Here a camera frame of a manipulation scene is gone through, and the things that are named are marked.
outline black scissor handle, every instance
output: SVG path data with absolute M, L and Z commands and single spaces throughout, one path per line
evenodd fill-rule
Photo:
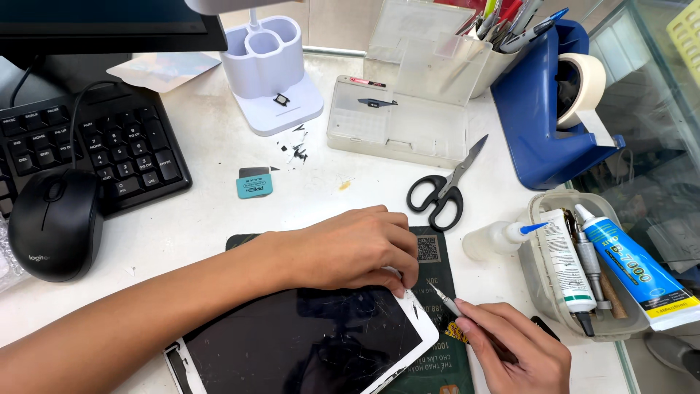
M 456 215 L 454 215 L 454 220 L 452 220 L 452 223 L 450 223 L 447 227 L 440 227 L 437 224 L 435 224 L 435 218 L 438 217 L 440 212 L 442 212 L 442 209 L 447 205 L 447 201 L 450 200 L 454 201 L 454 203 L 457 204 L 457 213 Z M 462 217 L 463 209 L 464 200 L 462 199 L 462 193 L 459 191 L 459 188 L 457 186 L 453 186 L 449 188 L 447 193 L 442 198 L 437 200 L 437 204 L 433 213 L 431 213 L 428 217 L 428 223 L 430 224 L 430 227 L 433 227 L 433 229 L 436 231 L 447 231 L 454 227 L 454 225 L 457 224 L 457 222 L 459 222 L 459 219 Z
M 417 207 L 411 202 L 411 195 L 413 195 L 413 189 L 423 182 L 430 182 L 433 184 L 433 186 L 435 186 L 435 190 L 428 194 L 428 197 L 426 197 L 426 200 L 421 206 Z M 440 175 L 428 175 L 427 177 L 422 177 L 421 179 L 418 179 L 413 186 L 411 186 L 411 189 L 409 189 L 408 194 L 406 195 L 406 204 L 408 204 L 408 207 L 411 208 L 413 212 L 423 212 L 433 201 L 438 200 L 438 193 L 446 184 L 447 179 L 445 177 L 441 177 Z

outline black mouse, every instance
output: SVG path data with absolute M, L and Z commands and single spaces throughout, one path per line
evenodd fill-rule
M 10 248 L 20 265 L 48 282 L 78 279 L 90 269 L 102 239 L 98 177 L 74 169 L 34 175 L 10 214 Z

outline keyboard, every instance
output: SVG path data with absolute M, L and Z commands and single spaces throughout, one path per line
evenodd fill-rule
M 76 95 L 0 111 L 0 212 L 9 217 L 29 179 L 49 168 L 97 173 L 105 216 L 185 191 L 190 173 L 160 96 L 119 83 L 89 90 L 69 131 Z

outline wooden handle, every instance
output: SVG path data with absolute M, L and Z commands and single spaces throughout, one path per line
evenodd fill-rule
M 608 279 L 608 274 L 606 274 L 605 270 L 601 270 L 601 287 L 603 288 L 603 295 L 612 304 L 612 309 L 610 310 L 612 316 L 616 319 L 627 318 L 627 311 L 624 310 L 622 302 L 617 298 L 617 292 L 613 288 L 613 284 L 610 283 L 610 279 Z

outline clear plastic box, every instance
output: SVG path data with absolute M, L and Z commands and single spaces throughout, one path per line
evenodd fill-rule
M 545 193 L 533 197 L 527 209 L 518 218 L 519 222 L 526 224 L 541 223 L 541 212 L 547 212 L 557 208 L 566 208 L 574 212 L 574 205 L 581 204 L 593 215 L 609 217 L 616 225 L 620 225 L 613 207 L 602 197 L 592 193 L 579 193 L 576 190 L 548 190 Z M 523 243 L 518 250 L 520 264 L 522 265 L 525 282 L 530 298 L 538 311 L 548 318 L 560 322 L 572 333 L 587 338 L 583 329 L 575 318 L 569 313 L 568 307 L 561 294 L 559 282 L 556 280 L 554 266 L 550 258 L 545 241 L 543 229 L 531 233 L 530 240 Z M 612 286 L 617 292 L 619 300 L 627 311 L 628 318 L 615 319 L 610 311 L 597 311 L 591 315 L 593 329 L 596 333 L 591 339 L 596 342 L 608 342 L 629 339 L 636 333 L 649 327 L 648 320 L 643 311 L 624 285 L 610 270 L 608 265 L 598 258 L 601 268 L 608 274 Z
M 454 168 L 467 157 L 466 105 L 491 44 L 441 33 L 410 39 L 395 84 L 336 80 L 328 146 L 415 163 Z M 398 105 L 368 107 L 372 98 Z

